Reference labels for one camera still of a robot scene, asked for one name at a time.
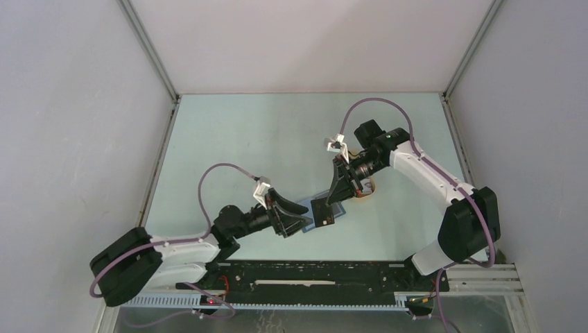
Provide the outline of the blue leather card holder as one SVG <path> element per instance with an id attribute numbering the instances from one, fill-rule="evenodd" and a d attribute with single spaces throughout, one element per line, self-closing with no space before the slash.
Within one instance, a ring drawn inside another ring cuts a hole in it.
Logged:
<path id="1" fill-rule="evenodd" d="M 311 223 L 302 229 L 303 233 L 310 232 L 316 228 L 333 225 L 335 219 L 346 214 L 345 208 L 341 203 L 327 204 L 327 197 L 307 198 L 298 202 L 309 211 L 304 214 L 311 219 Z"/>

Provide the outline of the black credit card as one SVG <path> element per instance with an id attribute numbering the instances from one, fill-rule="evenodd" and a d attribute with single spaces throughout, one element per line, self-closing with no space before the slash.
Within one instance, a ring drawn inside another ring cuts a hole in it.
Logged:
<path id="1" fill-rule="evenodd" d="M 313 213 L 313 222 L 316 228 L 334 224 L 333 207 L 327 203 L 326 198 L 317 198 L 311 200 L 311 209 Z"/>

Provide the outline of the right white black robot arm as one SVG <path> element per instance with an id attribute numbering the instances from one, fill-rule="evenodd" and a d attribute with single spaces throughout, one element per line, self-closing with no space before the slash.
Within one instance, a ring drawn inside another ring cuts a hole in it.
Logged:
<path id="1" fill-rule="evenodd" d="M 342 134 L 327 140 L 335 153 L 334 176 L 327 203 L 357 198 L 362 180 L 388 167 L 412 180 L 444 214 L 436 240 L 408 258 L 404 283 L 423 289 L 431 274 L 456 262 L 463 262 L 499 240 L 499 209 L 496 194 L 461 181 L 432 160 L 409 132 L 396 128 L 383 131 L 375 120 L 362 123 L 354 132 L 362 151 L 349 157 Z"/>

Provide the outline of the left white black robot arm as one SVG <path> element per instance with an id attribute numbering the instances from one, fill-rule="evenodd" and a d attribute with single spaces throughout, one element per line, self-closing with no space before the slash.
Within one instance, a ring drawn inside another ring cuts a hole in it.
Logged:
<path id="1" fill-rule="evenodd" d="M 141 291 L 183 282 L 210 289 L 219 280 L 219 262 L 239 248 L 238 239 L 267 228 L 283 238 L 313 223 L 309 209 L 269 189 L 248 212 L 226 205 L 209 231 L 189 237 L 157 237 L 135 227 L 97 254 L 89 266 L 90 291 L 108 307 L 122 305 Z"/>

